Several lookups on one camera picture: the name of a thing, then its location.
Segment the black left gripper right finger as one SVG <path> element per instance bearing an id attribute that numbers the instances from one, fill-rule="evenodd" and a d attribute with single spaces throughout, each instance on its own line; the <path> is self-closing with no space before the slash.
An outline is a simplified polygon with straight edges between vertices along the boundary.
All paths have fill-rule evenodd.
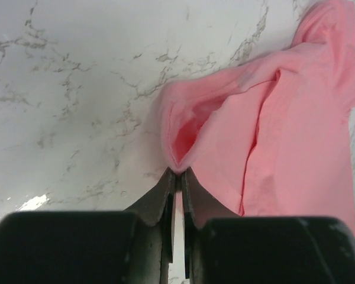
<path id="1" fill-rule="evenodd" d="M 192 169 L 180 176 L 185 275 L 190 283 L 236 283 L 242 219 L 214 198 Z"/>

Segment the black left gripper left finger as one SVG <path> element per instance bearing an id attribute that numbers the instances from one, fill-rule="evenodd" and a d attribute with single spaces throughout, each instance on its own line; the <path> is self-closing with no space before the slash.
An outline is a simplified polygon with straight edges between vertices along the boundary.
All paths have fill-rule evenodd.
<path id="1" fill-rule="evenodd" d="M 173 262 L 176 176 L 166 169 L 159 181 L 125 211 L 137 217 L 127 283 L 167 283 Z"/>

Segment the pink t-shirt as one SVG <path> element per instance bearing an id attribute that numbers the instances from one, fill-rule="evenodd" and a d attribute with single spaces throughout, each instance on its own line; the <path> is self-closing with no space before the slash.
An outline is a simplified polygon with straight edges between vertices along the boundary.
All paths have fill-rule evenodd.
<path id="1" fill-rule="evenodd" d="M 355 6 L 315 4 L 289 49 L 166 85 L 162 149 L 241 216 L 331 216 L 355 234 Z"/>

